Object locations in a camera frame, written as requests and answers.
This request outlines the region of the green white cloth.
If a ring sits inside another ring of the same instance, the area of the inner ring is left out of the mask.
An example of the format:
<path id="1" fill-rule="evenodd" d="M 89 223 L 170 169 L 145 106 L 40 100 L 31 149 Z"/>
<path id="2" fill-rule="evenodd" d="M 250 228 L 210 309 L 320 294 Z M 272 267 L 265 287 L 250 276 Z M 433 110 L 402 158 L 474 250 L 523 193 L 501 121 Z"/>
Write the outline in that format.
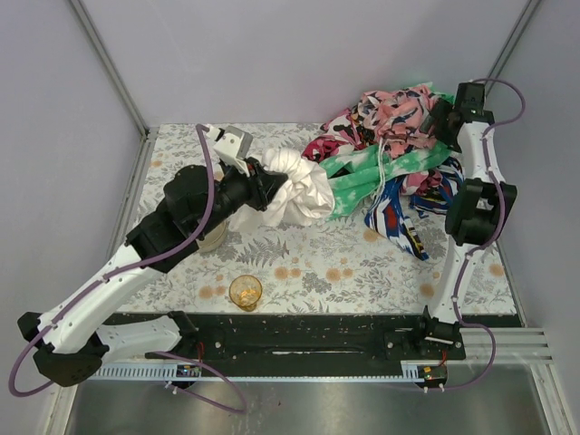
<path id="1" fill-rule="evenodd" d="M 421 84 L 430 87 L 428 82 Z M 454 102 L 452 95 L 434 92 L 447 102 Z M 378 193 L 387 181 L 401 175 L 433 169 L 451 154 L 448 147 L 438 140 L 430 150 L 413 150 L 397 159 L 392 159 L 380 143 L 373 141 L 362 144 L 361 150 L 316 162 L 325 170 L 333 191 L 335 206 L 332 218 L 350 215 L 362 200 Z"/>

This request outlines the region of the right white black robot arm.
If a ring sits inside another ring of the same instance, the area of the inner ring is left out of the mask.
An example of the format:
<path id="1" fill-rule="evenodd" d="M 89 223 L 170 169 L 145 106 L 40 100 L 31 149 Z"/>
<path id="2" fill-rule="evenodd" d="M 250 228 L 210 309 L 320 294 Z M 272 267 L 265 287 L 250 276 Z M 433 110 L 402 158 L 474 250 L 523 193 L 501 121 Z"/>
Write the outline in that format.
<path id="1" fill-rule="evenodd" d="M 501 174 L 493 143 L 498 124 L 485 109 L 486 79 L 462 82 L 453 103 L 438 101 L 421 128 L 462 155 L 464 180 L 445 217 L 447 257 L 419 325 L 419 344 L 462 346 L 461 305 L 484 251 L 498 239 L 517 198 Z"/>

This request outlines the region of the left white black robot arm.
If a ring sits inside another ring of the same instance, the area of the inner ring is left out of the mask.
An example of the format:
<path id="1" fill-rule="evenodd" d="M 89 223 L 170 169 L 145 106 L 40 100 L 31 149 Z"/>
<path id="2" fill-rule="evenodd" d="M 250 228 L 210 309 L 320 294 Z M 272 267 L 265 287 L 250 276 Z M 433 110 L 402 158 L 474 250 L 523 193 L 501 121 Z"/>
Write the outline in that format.
<path id="1" fill-rule="evenodd" d="M 106 320 L 135 292 L 157 281 L 196 253 L 198 243 L 248 205 L 264 211 L 287 182 L 253 158 L 248 172 L 225 166 L 216 181 L 204 166 L 177 172 L 164 197 L 127 236 L 92 283 L 44 314 L 27 312 L 18 327 L 38 372 L 63 387 L 93 376 L 105 363 L 150 353 L 196 354 L 198 333 L 182 311 L 150 321 L 108 325 Z"/>

